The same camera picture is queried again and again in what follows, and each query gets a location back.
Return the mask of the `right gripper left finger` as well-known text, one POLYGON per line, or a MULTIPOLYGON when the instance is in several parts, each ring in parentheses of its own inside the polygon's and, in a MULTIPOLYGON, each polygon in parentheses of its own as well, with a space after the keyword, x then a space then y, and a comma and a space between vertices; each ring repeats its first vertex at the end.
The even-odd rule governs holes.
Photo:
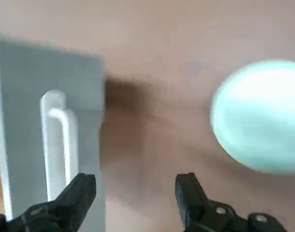
POLYGON ((11 220, 0 214, 0 232, 77 232, 95 197, 95 175, 79 173, 55 200, 35 204, 11 220))

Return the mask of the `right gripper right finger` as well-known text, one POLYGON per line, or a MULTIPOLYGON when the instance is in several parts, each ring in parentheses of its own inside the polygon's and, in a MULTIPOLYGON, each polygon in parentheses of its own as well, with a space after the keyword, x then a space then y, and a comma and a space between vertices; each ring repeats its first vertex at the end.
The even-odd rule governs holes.
POLYGON ((269 214, 243 218, 232 206, 209 199, 194 173, 176 175, 175 197, 186 232, 287 232, 269 214))

